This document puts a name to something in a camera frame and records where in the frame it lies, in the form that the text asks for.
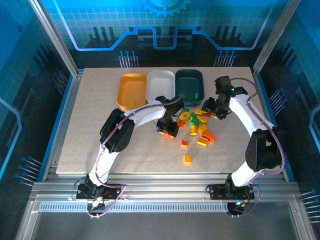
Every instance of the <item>yellow block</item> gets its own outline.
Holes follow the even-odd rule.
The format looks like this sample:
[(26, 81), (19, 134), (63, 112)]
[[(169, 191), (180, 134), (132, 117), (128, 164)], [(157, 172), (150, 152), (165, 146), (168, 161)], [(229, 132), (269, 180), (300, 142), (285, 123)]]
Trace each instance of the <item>yellow block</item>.
[(197, 115), (202, 115), (204, 112), (200, 108), (196, 108), (194, 113)]
[(129, 107), (134, 107), (136, 105), (136, 102), (135, 101), (130, 101), (129, 102)]
[(203, 134), (205, 131), (207, 131), (208, 130), (208, 127), (207, 127), (207, 125), (205, 125), (205, 124), (203, 124), (203, 125), (201, 125), (199, 128), (198, 128), (198, 132), (200, 133), (200, 134)]
[(184, 121), (184, 122), (188, 121), (189, 118), (190, 118), (190, 113), (187, 112), (187, 111), (181, 113), (181, 115), (180, 115), (180, 117), (179, 117), (179, 119), (180, 119), (181, 121)]
[(196, 142), (197, 144), (200, 144), (202, 146), (207, 146), (208, 144), (208, 139), (204, 137), (199, 137), (198, 141)]
[(184, 155), (184, 163), (191, 164), (191, 155)]
[(197, 135), (198, 127), (197, 125), (192, 125), (190, 127), (190, 135)]
[(199, 120), (200, 123), (206, 124), (208, 122), (208, 119), (204, 118), (203, 116), (196, 116), (196, 118)]

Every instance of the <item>glass panel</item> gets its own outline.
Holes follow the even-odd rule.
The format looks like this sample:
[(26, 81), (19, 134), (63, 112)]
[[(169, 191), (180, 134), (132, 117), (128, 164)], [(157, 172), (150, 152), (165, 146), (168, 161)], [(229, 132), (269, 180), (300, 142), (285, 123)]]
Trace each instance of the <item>glass panel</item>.
[[(286, 130), (286, 153), (308, 207), (320, 209), (320, 2), (301, 1), (261, 71), (275, 121)], [(311, 220), (320, 233), (320, 212)]]
[(87, 68), (253, 66), (287, 1), (42, 2)]
[(28, 1), (0, 1), (0, 23), (0, 239), (15, 239), (70, 73)]

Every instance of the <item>gear logo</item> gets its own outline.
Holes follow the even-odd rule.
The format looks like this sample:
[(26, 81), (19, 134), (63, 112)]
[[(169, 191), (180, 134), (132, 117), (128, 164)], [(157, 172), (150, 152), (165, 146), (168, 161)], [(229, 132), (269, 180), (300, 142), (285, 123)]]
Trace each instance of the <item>gear logo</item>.
[(144, 9), (157, 17), (173, 17), (175, 13), (179, 14), (181, 9), (185, 10), (187, 4), (191, 4), (191, 0), (144, 0), (142, 3)]
[(28, 0), (0, 0), (0, 7), (6, 7), (11, 17), (22, 25), (29, 16), (30, 4)]

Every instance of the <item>green block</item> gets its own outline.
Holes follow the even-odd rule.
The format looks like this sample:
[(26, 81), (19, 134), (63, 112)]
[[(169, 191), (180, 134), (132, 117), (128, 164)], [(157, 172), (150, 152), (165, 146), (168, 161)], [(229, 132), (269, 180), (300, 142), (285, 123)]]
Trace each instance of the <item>green block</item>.
[(193, 112), (193, 113), (190, 114), (190, 119), (192, 120), (194, 118), (197, 118), (197, 115)]
[(190, 126), (192, 125), (196, 125), (196, 126), (199, 126), (199, 120), (197, 118), (193, 118), (190, 122)]

